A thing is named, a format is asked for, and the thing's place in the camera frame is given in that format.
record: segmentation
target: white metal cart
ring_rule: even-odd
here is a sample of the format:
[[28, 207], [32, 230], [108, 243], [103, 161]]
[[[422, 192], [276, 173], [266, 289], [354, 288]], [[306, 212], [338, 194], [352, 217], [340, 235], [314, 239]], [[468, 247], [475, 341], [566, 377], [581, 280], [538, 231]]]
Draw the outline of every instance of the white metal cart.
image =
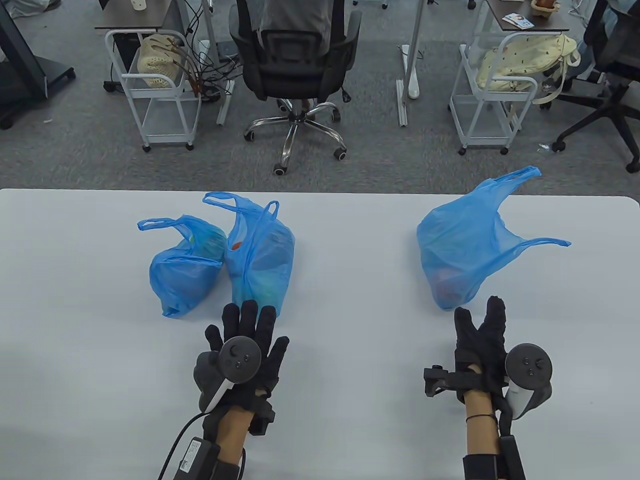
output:
[[[509, 13], [527, 17], [535, 27], [519, 30], [502, 20]], [[449, 111], [460, 137], [460, 155], [467, 153], [469, 146], [502, 147], [500, 153], [509, 152], [511, 142], [522, 128], [522, 121], [538, 92], [538, 82], [526, 76], [496, 76], [501, 53], [516, 37], [523, 35], [560, 35], [569, 30], [560, 19], [543, 19], [531, 15], [527, 2], [483, 0], [476, 10], [476, 21], [472, 36], [460, 45], [461, 61], [449, 99]], [[476, 79], [478, 69], [486, 52], [498, 46], [498, 53], [484, 88]], [[493, 92], [494, 81], [518, 81], [528, 84], [519, 92]]]
[[[109, 31], [105, 36], [105, 43], [140, 131], [143, 142], [142, 149], [148, 152], [151, 150], [152, 143], [184, 143], [187, 150], [193, 150], [193, 140], [196, 136], [202, 105], [200, 94], [194, 93], [187, 75], [182, 69], [179, 69], [176, 78], [169, 78], [162, 74], [139, 73], [138, 58], [141, 48], [136, 52], [129, 71], [126, 71], [122, 58], [116, 53], [117, 49], [114, 51], [112, 48], [113, 35], [118, 33], [136, 33], [140, 44], [142, 44], [143, 35], [154, 33], [174, 36], [180, 39], [183, 45], [187, 45], [186, 38], [172, 30], [121, 29]], [[168, 87], [150, 88], [145, 79], [162, 80]], [[148, 100], [147, 110], [142, 120], [134, 103], [136, 99]]]

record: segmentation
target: white table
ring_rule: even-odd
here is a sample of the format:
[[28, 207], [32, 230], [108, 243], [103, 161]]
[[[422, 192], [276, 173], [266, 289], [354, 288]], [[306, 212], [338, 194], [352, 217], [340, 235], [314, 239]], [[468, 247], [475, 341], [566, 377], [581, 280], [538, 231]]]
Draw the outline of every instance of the white table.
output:
[[[202, 196], [0, 191], [3, 478], [156, 480], [196, 413], [192, 368], [230, 287], [221, 281], [185, 320], [163, 318], [147, 269], [179, 235], [136, 222], [190, 213], [228, 230], [233, 214]], [[415, 239], [424, 215], [455, 197], [248, 196], [280, 200], [297, 243], [277, 324], [291, 345], [276, 422], [249, 440], [245, 478], [462, 478], [463, 406], [453, 393], [428, 399], [422, 380], [431, 364], [453, 366], [452, 314], [431, 299]], [[486, 298], [502, 296], [508, 348], [533, 342], [554, 363], [553, 396], [513, 426], [527, 478], [633, 478], [638, 204], [516, 196], [501, 211], [521, 236], [573, 242], [530, 249], [468, 306], [480, 320]]]

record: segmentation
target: black power adapter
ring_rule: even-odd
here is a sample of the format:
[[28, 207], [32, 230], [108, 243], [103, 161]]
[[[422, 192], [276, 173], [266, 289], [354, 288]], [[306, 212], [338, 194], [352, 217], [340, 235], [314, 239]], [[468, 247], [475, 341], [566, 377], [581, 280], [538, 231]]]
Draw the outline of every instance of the black power adapter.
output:
[[218, 445], [194, 436], [180, 460], [173, 480], [209, 480], [219, 454]]

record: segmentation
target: gray carpet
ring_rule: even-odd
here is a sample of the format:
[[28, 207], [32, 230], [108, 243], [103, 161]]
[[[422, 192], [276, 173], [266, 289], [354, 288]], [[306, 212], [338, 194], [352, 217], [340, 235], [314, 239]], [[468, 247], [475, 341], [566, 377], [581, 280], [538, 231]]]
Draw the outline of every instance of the gray carpet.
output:
[[[225, 31], [230, 4], [216, 3], [219, 32]], [[215, 124], [217, 105], [203, 106], [194, 151], [154, 146], [145, 154], [124, 97], [102, 90], [108, 63], [102, 34], [92, 29], [101, 13], [97, 0], [63, 0], [53, 12], [19, 19], [32, 50], [75, 66], [77, 79], [0, 132], [0, 188], [463, 193], [488, 177], [533, 164], [543, 178], [521, 193], [640, 199], [640, 175], [624, 170], [630, 154], [605, 120], [572, 136], [562, 154], [539, 151], [540, 143], [552, 141], [588, 113], [579, 106], [556, 102], [549, 112], [532, 109], [506, 156], [497, 150], [457, 154], [460, 144], [446, 105], [457, 44], [472, 18], [462, 0], [430, 6], [424, 59], [418, 65], [421, 95], [410, 105], [409, 127], [400, 129], [397, 45], [410, 36], [415, 1], [391, 0], [386, 11], [369, 2], [358, 8], [364, 13], [361, 41], [345, 84], [353, 101], [334, 99], [342, 108], [338, 129], [349, 147], [348, 160], [333, 159], [335, 145], [329, 138], [303, 131], [285, 177], [274, 177], [271, 168], [286, 127], [264, 127], [256, 131], [254, 143], [242, 137], [247, 121], [277, 112], [273, 101], [256, 100], [242, 82], [224, 127]]]

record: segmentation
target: person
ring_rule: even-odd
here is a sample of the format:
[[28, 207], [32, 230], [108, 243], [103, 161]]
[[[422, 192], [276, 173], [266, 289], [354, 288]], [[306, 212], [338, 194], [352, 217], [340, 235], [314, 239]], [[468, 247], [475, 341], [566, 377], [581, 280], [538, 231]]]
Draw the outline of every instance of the person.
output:
[[[628, 13], [636, 1], [637, 0], [618, 0], [618, 3], [622, 12]], [[609, 38], [613, 34], [613, 29], [615, 28], [616, 23], [618, 23], [618, 16], [616, 15], [616, 12], [607, 6], [607, 9], [602, 16], [602, 21], [604, 22], [604, 31]], [[566, 77], [568, 79], [576, 78], [577, 76], [585, 73], [585, 71], [594, 62], [593, 49], [584, 43], [584, 39], [578, 43], [578, 53], [580, 54], [580, 63], [576, 67], [570, 67], [567, 70]], [[620, 83], [620, 78], [612, 74], [607, 74], [607, 82], [610, 86], [617, 86]]]
[[[226, 392], [215, 407], [212, 414], [203, 421], [203, 438], [216, 443], [220, 447], [218, 462], [211, 480], [237, 480], [240, 467], [238, 464], [243, 455], [244, 441], [254, 417], [253, 407], [256, 398], [270, 396], [282, 360], [284, 359], [289, 339], [279, 337], [269, 347], [273, 337], [276, 312], [273, 307], [264, 307], [257, 323], [258, 305], [254, 301], [246, 301], [241, 308], [229, 304], [224, 308], [222, 321], [224, 339], [229, 340], [236, 335], [254, 339], [260, 347], [263, 361], [258, 373], [247, 383], [234, 385]], [[458, 307], [454, 312], [456, 328], [456, 349], [464, 350], [465, 358], [471, 362], [456, 362], [456, 371], [473, 371], [483, 375], [484, 384], [489, 392], [469, 390], [457, 392], [458, 399], [465, 404], [467, 422], [467, 456], [466, 465], [473, 465], [473, 460], [481, 463], [487, 456], [496, 459], [498, 478], [507, 478], [506, 466], [500, 456], [498, 420], [495, 416], [496, 405], [502, 397], [502, 382], [506, 375], [504, 349], [504, 332], [506, 328], [506, 309], [504, 302], [492, 296], [487, 301], [486, 317], [479, 328], [473, 324], [471, 313]], [[215, 363], [217, 352], [223, 345], [218, 327], [209, 325], [205, 331], [210, 352], [198, 356], [206, 358], [207, 363]], [[194, 379], [200, 388], [200, 409], [204, 411], [212, 398], [207, 388], [207, 368], [198, 366], [194, 370]]]
[[[319, 54], [326, 55], [331, 41], [333, 0], [264, 0], [258, 28], [262, 44], [264, 30], [295, 30], [319, 33], [322, 37]], [[302, 101], [302, 110], [311, 109], [309, 99]]]
[[279, 337], [271, 346], [276, 320], [274, 307], [263, 307], [258, 315], [258, 304], [249, 300], [242, 307], [230, 303], [222, 312], [223, 336], [217, 326], [209, 325], [205, 337], [210, 351], [198, 356], [193, 377], [200, 389], [200, 411], [203, 412], [215, 392], [211, 391], [212, 368], [218, 352], [232, 337], [253, 339], [262, 353], [257, 374], [248, 382], [234, 385], [226, 391], [218, 405], [202, 422], [203, 439], [220, 447], [218, 462], [211, 480], [237, 480], [244, 441], [261, 401], [271, 396], [278, 383], [278, 373], [289, 345], [287, 337]]

